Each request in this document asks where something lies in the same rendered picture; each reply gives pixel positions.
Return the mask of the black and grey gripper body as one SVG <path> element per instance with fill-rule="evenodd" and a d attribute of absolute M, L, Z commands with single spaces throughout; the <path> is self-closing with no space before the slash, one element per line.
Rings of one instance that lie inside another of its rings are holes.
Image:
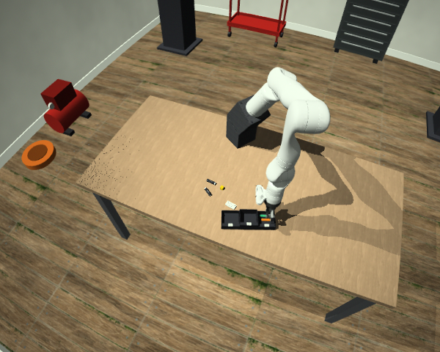
<path fill-rule="evenodd" d="M 273 212 L 275 211 L 275 208 L 277 208 L 280 204 L 281 204 L 281 202 L 279 203 L 279 204 L 276 204 L 276 205 L 272 205 L 272 204 L 270 204 L 270 203 L 268 203 L 267 201 L 264 201 L 264 203 L 265 203 L 265 205 L 267 205 L 269 208 L 268 208 L 268 210 L 271 212 L 271 210 L 273 210 Z"/>

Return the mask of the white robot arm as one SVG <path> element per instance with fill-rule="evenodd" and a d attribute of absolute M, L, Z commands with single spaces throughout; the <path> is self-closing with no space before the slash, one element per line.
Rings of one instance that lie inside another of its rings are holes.
<path fill-rule="evenodd" d="M 301 154 L 295 133 L 323 133 L 331 119 L 328 106 L 297 82 L 296 75 L 280 67 L 269 73 L 267 83 L 246 104 L 246 110 L 251 116 L 259 117 L 277 101 L 288 109 L 282 143 L 277 157 L 266 169 L 267 189 L 256 186 L 257 205 L 262 205 L 265 200 L 272 205 L 282 201 L 285 188 L 295 176 L 294 166 Z"/>

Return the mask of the black rack of bins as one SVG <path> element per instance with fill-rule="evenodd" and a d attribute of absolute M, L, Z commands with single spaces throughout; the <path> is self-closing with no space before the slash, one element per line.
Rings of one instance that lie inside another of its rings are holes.
<path fill-rule="evenodd" d="M 270 221 L 262 221 L 261 219 L 266 219 L 266 217 L 260 217 L 260 215 L 266 215 L 265 211 L 261 211 L 257 209 L 222 210 L 221 229 L 222 230 L 275 230 L 276 229 L 276 219 L 271 219 Z"/>

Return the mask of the white domino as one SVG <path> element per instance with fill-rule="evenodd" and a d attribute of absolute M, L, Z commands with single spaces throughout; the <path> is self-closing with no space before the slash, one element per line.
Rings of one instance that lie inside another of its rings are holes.
<path fill-rule="evenodd" d="M 237 205 L 231 203 L 230 201 L 227 201 L 225 205 L 228 206 L 229 208 L 232 208 L 233 210 L 234 210 L 235 207 L 237 206 Z"/>

